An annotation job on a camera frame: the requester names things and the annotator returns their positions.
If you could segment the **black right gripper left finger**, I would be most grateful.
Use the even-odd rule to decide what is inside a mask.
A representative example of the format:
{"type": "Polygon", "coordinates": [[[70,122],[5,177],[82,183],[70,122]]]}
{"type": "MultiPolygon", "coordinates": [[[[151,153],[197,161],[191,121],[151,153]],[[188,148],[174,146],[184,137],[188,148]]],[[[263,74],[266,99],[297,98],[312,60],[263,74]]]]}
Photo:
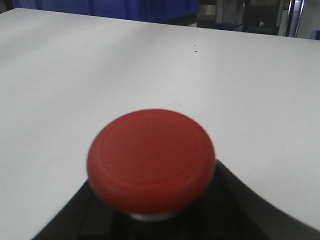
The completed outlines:
{"type": "Polygon", "coordinates": [[[126,216],[116,211],[85,182],[34,240],[128,240],[126,216]]]}

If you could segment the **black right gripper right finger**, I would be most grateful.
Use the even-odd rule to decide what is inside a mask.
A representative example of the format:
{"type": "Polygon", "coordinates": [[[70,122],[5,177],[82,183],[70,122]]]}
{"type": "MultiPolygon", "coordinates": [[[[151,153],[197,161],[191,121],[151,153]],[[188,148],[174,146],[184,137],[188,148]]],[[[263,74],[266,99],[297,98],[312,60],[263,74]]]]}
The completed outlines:
{"type": "Polygon", "coordinates": [[[221,161],[207,190],[182,215],[178,240],[318,240],[319,230],[267,202],[221,161]]]}

